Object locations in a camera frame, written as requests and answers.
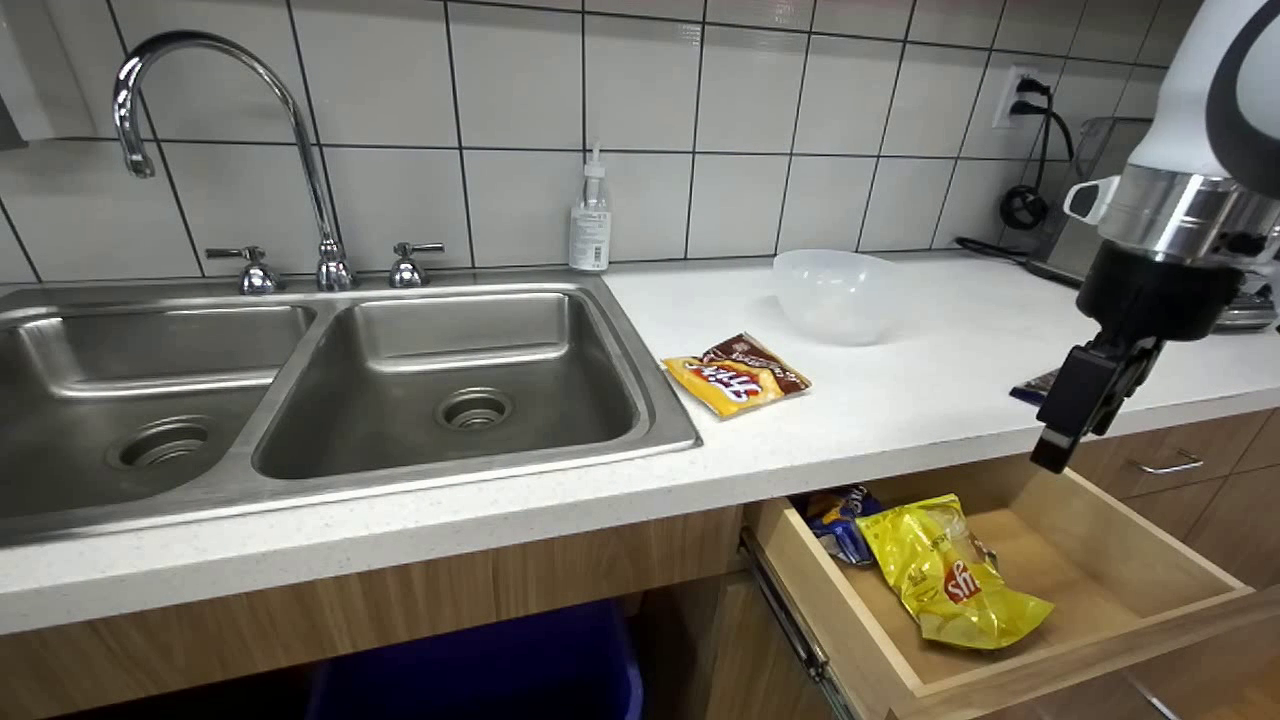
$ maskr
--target yellow snack bag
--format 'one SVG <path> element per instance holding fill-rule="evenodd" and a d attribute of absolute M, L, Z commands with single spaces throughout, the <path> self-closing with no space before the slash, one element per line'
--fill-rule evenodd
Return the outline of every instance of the yellow snack bag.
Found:
<path fill-rule="evenodd" d="M 1053 615 L 1047 598 L 1004 584 L 992 550 L 966 537 L 959 497 L 927 497 L 854 525 L 924 638 L 1009 648 Z"/>
<path fill-rule="evenodd" d="M 747 332 L 710 345 L 702 354 L 663 360 L 663 373 L 719 418 L 808 389 L 797 369 L 788 369 Z"/>

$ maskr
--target blue trash bin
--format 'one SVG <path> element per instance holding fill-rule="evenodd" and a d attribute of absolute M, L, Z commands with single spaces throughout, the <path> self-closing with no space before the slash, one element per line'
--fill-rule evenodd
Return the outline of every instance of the blue trash bin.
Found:
<path fill-rule="evenodd" d="M 488 622 L 324 665 L 311 720 L 640 720 L 617 603 Z"/>

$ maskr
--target sink basin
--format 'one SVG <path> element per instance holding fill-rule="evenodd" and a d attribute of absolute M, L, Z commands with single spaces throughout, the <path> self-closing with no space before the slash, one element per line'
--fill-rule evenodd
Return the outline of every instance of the sink basin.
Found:
<path fill-rule="evenodd" d="M 0 542 L 691 449 L 593 275 L 0 304 Z"/>
<path fill-rule="evenodd" d="M 354 304 L 329 327 L 254 469 L 276 478 L 585 459 L 640 432 L 645 396 L 573 289 Z"/>
<path fill-rule="evenodd" d="M 0 320 L 0 516 L 197 478 L 232 449 L 308 320 L 288 304 Z"/>

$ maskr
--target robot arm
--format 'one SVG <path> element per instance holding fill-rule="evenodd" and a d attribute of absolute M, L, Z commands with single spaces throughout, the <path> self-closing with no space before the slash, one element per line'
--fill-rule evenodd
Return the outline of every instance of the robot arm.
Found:
<path fill-rule="evenodd" d="M 1104 246 L 1074 294 L 1098 320 L 1040 405 L 1035 463 L 1060 473 L 1104 434 L 1146 380 L 1163 338 L 1207 336 L 1239 270 L 1207 263 L 1239 188 L 1280 196 L 1280 0 L 1204 0 L 1163 84 L 1146 136 L 1104 198 Z"/>

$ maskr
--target countertop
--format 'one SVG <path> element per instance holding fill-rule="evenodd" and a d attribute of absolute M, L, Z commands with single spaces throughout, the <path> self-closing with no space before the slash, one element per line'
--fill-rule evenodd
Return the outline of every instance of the countertop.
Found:
<path fill-rule="evenodd" d="M 691 453 L 0 548 L 0 630 L 1029 453 L 1040 425 L 1009 389 L 1057 369 L 1092 320 L 1072 291 L 1001 261 L 896 263 L 902 320 L 870 348 L 797 332 L 771 301 L 768 263 L 608 270 L 653 354 L 751 332 L 810 393 L 724 425 L 689 405 L 702 434 Z M 1211 336 L 1169 345 L 1116 432 L 1261 409 L 1280 409 L 1280 336 Z"/>

